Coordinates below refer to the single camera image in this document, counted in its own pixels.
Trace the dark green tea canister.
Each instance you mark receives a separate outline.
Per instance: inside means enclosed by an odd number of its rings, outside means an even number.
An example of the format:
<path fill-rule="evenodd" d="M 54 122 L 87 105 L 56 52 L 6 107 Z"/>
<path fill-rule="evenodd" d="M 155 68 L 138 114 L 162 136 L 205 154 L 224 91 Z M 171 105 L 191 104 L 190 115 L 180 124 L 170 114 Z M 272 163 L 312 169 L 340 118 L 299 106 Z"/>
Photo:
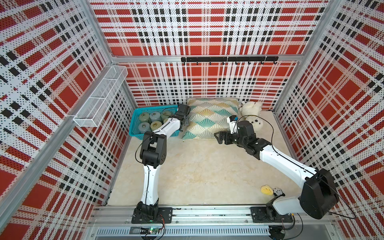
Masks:
<path fill-rule="evenodd" d="M 151 118 L 150 118 L 150 114 L 148 112 L 142 112 L 140 115 L 139 115 L 139 121 L 141 123 L 151 123 Z"/>

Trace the blue grey tea canister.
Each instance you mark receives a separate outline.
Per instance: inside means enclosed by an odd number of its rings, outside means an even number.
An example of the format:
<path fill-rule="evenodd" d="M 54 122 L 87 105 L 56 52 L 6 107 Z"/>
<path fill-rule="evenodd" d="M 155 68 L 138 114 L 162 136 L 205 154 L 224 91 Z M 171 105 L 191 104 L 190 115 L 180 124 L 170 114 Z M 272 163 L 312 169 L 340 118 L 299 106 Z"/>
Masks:
<path fill-rule="evenodd" d="M 150 132 L 151 131 L 151 124 L 148 123 L 148 122 L 141 122 L 139 125 L 138 125 L 138 129 L 139 129 L 139 132 L 141 134 L 144 134 L 146 132 Z"/>

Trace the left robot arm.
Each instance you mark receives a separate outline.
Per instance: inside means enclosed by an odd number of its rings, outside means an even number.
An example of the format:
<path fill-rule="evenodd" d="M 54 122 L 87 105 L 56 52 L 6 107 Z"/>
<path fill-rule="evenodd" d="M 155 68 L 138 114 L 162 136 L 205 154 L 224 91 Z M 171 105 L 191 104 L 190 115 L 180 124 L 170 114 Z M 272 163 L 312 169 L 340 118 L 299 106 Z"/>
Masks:
<path fill-rule="evenodd" d="M 180 131 L 186 125 L 190 111 L 189 106 L 179 104 L 176 113 L 168 116 L 163 125 L 144 134 L 143 141 L 138 148 L 141 159 L 139 163 L 144 167 L 145 180 L 142 198 L 135 211 L 150 220 L 155 220 L 159 215 L 159 175 L 167 157 L 168 139 L 174 132 Z"/>

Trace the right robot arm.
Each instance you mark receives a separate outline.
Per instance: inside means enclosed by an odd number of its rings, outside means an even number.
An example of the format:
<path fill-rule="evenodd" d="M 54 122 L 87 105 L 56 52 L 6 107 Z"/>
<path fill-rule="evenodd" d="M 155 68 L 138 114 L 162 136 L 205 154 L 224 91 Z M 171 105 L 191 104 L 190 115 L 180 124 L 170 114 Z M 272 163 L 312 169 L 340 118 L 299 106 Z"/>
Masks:
<path fill-rule="evenodd" d="M 247 121 L 235 124 L 232 131 L 214 134 L 219 144 L 237 145 L 249 155 L 271 165 L 290 178 L 302 190 L 297 197 L 274 197 L 266 204 L 269 218 L 287 214 L 307 214 L 320 220 L 338 202 L 334 178 L 325 169 L 317 171 L 277 150 L 274 145 L 254 133 L 253 126 Z"/>

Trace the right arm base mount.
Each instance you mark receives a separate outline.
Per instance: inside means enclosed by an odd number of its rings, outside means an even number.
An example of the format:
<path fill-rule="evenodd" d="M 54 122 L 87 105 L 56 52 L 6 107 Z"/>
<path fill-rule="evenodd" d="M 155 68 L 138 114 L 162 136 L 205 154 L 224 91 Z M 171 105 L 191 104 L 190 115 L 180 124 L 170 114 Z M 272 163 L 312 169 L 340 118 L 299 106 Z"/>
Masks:
<path fill-rule="evenodd" d="M 251 207 L 251 217 L 254 223 L 293 223 L 292 215 L 279 215 L 272 208 Z"/>

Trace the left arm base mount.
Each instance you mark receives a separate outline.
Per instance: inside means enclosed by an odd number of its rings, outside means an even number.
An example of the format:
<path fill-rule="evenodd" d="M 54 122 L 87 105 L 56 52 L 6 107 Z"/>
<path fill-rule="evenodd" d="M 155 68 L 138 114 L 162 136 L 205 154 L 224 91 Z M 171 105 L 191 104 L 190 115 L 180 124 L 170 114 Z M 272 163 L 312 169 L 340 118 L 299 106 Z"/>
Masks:
<path fill-rule="evenodd" d="M 134 209 L 132 224 L 170 224 L 173 218 L 173 208 L 137 206 Z"/>

